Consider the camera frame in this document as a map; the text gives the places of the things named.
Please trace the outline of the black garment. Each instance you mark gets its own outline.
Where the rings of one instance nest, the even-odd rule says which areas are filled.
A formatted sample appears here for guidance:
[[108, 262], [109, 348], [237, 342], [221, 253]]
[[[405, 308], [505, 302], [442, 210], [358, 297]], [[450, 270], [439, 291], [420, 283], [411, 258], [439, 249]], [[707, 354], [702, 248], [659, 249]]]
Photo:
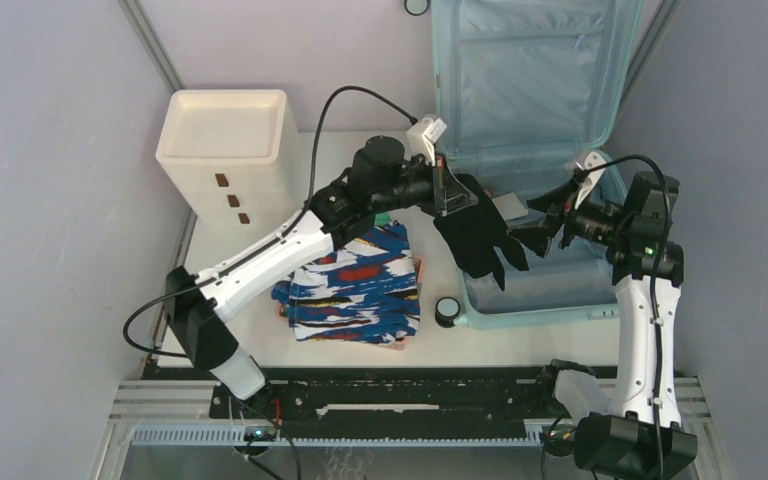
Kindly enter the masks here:
[[433, 225], [459, 269], [473, 279], [491, 275], [498, 288], [505, 291], [505, 267], [496, 250], [517, 270], [528, 271], [523, 246], [508, 233], [505, 220], [476, 178], [469, 174], [456, 174], [456, 178], [476, 196], [478, 203], [435, 218]]

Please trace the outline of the green white patterned garment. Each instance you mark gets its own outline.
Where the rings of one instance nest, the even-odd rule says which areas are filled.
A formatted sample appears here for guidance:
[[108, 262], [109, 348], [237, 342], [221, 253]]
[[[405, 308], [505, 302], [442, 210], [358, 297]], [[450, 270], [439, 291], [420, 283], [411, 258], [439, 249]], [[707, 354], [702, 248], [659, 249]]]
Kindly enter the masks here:
[[392, 219], [388, 213], [379, 213], [375, 215], [374, 226], [385, 227], [392, 223]]

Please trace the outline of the blue white striped garment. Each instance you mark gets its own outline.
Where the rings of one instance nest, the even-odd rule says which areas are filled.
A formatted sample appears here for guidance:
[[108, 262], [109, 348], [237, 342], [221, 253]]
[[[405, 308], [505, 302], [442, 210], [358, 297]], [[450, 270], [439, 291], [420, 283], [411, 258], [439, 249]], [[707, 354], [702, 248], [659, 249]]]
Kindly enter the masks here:
[[282, 281], [290, 284], [289, 296], [302, 301], [405, 290], [411, 284], [413, 258], [406, 226], [392, 221], [297, 268], [274, 285], [270, 296], [275, 301], [273, 289]]

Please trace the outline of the light blue ribbed suitcase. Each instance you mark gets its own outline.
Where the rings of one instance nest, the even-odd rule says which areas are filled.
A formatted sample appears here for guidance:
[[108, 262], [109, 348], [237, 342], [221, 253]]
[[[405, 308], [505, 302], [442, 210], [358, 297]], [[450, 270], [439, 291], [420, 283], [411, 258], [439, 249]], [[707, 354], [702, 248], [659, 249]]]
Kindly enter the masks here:
[[[521, 201], [565, 183], [568, 164], [609, 138], [639, 1], [434, 1], [438, 142], [453, 170]], [[460, 326], [500, 329], [614, 318], [602, 246], [575, 239], [529, 267], [460, 280]]]

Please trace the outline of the white three-drawer storage cabinet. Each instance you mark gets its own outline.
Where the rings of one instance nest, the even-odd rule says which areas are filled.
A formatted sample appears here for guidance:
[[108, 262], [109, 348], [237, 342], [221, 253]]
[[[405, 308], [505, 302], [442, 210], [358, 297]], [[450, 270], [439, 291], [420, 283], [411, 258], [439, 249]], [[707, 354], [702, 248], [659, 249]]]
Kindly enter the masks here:
[[175, 92], [156, 159], [208, 224], [270, 230], [308, 194], [310, 167], [282, 90]]

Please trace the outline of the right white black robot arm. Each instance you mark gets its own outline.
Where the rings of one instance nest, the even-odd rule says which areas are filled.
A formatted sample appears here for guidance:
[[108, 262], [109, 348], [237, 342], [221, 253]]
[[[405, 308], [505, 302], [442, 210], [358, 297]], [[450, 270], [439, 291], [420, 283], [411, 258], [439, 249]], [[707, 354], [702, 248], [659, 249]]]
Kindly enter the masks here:
[[684, 281], [684, 253], [669, 241], [679, 183], [635, 175], [623, 204], [590, 201], [600, 173], [574, 171], [562, 186], [528, 201], [543, 218], [512, 230], [538, 256], [556, 234], [606, 247], [620, 309], [616, 384], [606, 396], [585, 367], [554, 360], [539, 388], [544, 412], [575, 423], [570, 438], [544, 447], [571, 455], [577, 468], [614, 479], [672, 479], [694, 462], [699, 441], [682, 423], [674, 384], [674, 322]]

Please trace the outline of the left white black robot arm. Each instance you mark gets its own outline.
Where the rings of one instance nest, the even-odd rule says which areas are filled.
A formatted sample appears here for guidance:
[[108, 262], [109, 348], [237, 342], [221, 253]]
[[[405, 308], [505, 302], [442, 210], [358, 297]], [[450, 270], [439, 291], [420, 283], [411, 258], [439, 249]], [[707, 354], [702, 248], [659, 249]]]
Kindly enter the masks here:
[[418, 206], [448, 218], [478, 203], [443, 155], [429, 149], [408, 156], [399, 140], [372, 137], [350, 167], [275, 231], [213, 267], [171, 271], [163, 301], [167, 326], [195, 368], [223, 384], [246, 415], [261, 416], [273, 392], [227, 326], [252, 299], [370, 230], [379, 214]]

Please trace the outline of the white flat box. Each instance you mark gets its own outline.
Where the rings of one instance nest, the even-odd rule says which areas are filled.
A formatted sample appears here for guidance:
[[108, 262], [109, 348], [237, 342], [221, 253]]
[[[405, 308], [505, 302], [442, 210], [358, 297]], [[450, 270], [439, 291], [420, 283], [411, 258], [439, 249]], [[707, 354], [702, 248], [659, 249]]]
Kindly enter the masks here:
[[506, 222], [526, 217], [529, 210], [515, 193], [507, 193], [491, 199], [497, 212]]

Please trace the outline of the black mounting rail base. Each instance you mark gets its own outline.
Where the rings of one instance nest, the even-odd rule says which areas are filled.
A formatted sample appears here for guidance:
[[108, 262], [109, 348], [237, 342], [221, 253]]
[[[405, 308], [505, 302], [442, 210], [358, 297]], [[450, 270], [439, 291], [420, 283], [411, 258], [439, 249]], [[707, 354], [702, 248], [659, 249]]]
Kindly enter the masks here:
[[213, 385], [210, 419], [269, 415], [294, 439], [337, 435], [465, 438], [511, 434], [568, 413], [552, 399], [549, 370], [519, 367], [268, 367], [268, 385], [245, 406]]

